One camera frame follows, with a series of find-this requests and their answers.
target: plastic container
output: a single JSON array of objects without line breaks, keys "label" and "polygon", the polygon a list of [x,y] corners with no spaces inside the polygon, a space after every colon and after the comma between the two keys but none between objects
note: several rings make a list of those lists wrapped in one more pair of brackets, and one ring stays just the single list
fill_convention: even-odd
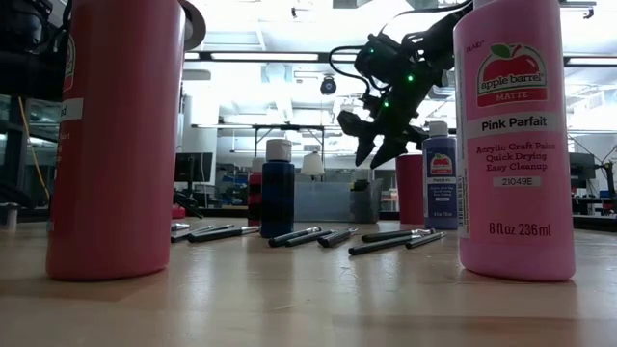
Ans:
[{"label": "plastic container", "polygon": [[296,222],[349,222],[349,183],[296,183]]},{"label": "plastic container", "polygon": [[422,143],[424,226],[456,230],[456,139],[447,130],[445,121],[431,121],[431,137]]},{"label": "plastic container", "polygon": [[263,158],[253,159],[249,176],[249,227],[261,225],[261,171],[264,163]]},{"label": "plastic container", "polygon": [[351,191],[349,222],[357,224],[375,224],[379,221],[381,209],[383,179],[370,182],[363,191]]},{"label": "plastic container", "polygon": [[454,41],[461,262],[500,278],[567,280],[575,253],[559,4],[491,1],[459,22]]},{"label": "plastic container", "polygon": [[71,18],[47,274],[153,273],[170,257],[184,10],[80,0]]},{"label": "plastic container", "polygon": [[424,225],[422,176],[421,155],[401,155],[396,158],[396,185],[401,224]]},{"label": "plastic container", "polygon": [[268,140],[262,169],[261,236],[274,238],[293,231],[295,167],[291,142]]}]

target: pink paint bottle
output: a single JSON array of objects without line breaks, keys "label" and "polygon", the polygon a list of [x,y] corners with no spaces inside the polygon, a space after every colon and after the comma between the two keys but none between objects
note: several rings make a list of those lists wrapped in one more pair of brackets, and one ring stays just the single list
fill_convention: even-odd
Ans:
[{"label": "pink paint bottle", "polygon": [[479,274],[575,272],[559,10],[476,0],[454,31],[460,254]]}]

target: computer monitor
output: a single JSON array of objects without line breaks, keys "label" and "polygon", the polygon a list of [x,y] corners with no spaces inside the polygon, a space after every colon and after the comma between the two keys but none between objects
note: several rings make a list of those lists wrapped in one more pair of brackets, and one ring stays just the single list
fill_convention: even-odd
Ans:
[{"label": "computer monitor", "polygon": [[587,181],[596,178],[593,154],[570,153],[570,181],[573,188],[587,188]]},{"label": "computer monitor", "polygon": [[208,182],[211,172],[212,153],[178,153],[175,155],[175,182]]}]

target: apple barrel logo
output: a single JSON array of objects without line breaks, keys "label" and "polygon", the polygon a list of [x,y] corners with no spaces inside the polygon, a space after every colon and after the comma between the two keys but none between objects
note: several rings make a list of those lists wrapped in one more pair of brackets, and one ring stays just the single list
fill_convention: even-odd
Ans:
[{"label": "apple barrel logo", "polygon": [[431,174],[454,174],[452,159],[444,154],[435,154],[431,159]]},{"label": "apple barrel logo", "polygon": [[495,44],[478,73],[478,106],[546,100],[547,68],[540,54],[523,44]]}]

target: purple paint bottle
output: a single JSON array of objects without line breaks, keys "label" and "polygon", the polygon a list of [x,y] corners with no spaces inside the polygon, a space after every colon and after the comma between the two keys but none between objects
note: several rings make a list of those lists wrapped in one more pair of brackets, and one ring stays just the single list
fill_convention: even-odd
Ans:
[{"label": "purple paint bottle", "polygon": [[456,139],[447,136],[445,121],[431,121],[429,135],[422,143],[424,226],[457,229]]}]

